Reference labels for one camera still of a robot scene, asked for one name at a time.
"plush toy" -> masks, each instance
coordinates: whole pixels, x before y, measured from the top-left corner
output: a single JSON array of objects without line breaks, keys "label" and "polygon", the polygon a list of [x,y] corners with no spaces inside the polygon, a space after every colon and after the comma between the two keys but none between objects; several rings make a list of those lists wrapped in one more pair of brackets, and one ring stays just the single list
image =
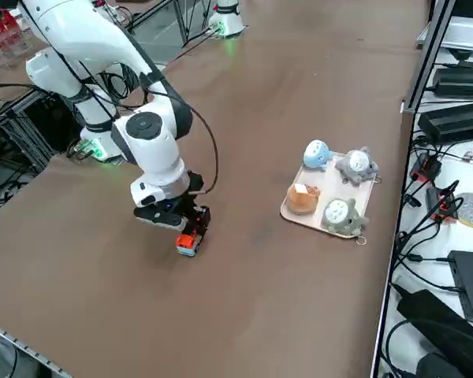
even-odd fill
[{"label": "plush toy", "polygon": [[378,166],[371,160],[368,147],[349,151],[343,159],[337,161],[335,168],[354,185],[372,180],[378,173]]},{"label": "plush toy", "polygon": [[361,228],[368,223],[356,210],[356,200],[335,198],[327,204],[322,215],[322,225],[333,234],[361,235]]},{"label": "plush toy", "polygon": [[312,140],[308,143],[303,155],[303,163],[311,169],[320,168],[325,171],[328,161],[333,157],[333,152],[322,140]]},{"label": "plush toy", "polygon": [[313,213],[317,209],[321,191],[317,187],[294,183],[287,190],[287,206],[298,215]]}]

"blue plush toy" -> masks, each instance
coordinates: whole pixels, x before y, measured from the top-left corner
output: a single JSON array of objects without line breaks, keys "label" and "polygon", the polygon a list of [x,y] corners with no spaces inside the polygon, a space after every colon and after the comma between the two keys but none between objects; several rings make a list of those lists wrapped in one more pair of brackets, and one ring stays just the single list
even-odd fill
[{"label": "blue plush toy", "polygon": [[328,161],[333,157],[333,153],[322,140],[312,140],[303,155],[303,163],[312,169],[320,168],[323,171],[328,168]]}]

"metal stand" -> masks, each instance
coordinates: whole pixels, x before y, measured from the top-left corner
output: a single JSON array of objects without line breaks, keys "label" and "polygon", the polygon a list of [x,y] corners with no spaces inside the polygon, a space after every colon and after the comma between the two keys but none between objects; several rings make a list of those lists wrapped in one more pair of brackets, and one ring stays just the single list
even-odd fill
[{"label": "metal stand", "polygon": [[419,108],[420,100],[440,50],[441,41],[445,36],[447,26],[449,26],[455,4],[456,0],[438,0],[433,19],[430,22],[426,42],[415,67],[412,85],[404,101],[404,111],[407,113],[416,113]]}]

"plush toy face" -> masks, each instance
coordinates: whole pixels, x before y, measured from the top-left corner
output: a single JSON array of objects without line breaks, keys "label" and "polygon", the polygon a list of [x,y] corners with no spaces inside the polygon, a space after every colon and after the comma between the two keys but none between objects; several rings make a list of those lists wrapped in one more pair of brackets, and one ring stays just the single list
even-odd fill
[{"label": "plush toy face", "polygon": [[322,140],[312,140],[304,153],[304,164],[308,168],[320,168],[328,162],[333,154]]},{"label": "plush toy face", "polygon": [[324,212],[326,219],[332,224],[340,224],[348,216],[347,202],[334,200]]},{"label": "plush toy face", "polygon": [[354,172],[362,172],[370,166],[370,159],[368,159],[368,155],[361,151],[354,151],[351,154],[350,161],[348,166]]}]

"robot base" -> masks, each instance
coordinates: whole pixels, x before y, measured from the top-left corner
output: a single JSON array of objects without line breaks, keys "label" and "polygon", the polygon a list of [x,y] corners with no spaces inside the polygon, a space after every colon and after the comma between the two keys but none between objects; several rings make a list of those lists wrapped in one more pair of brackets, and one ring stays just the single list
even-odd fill
[{"label": "robot base", "polygon": [[230,37],[241,33],[245,26],[242,23],[242,17],[236,13],[215,13],[209,19],[211,30],[219,29],[214,36],[216,37]]}]

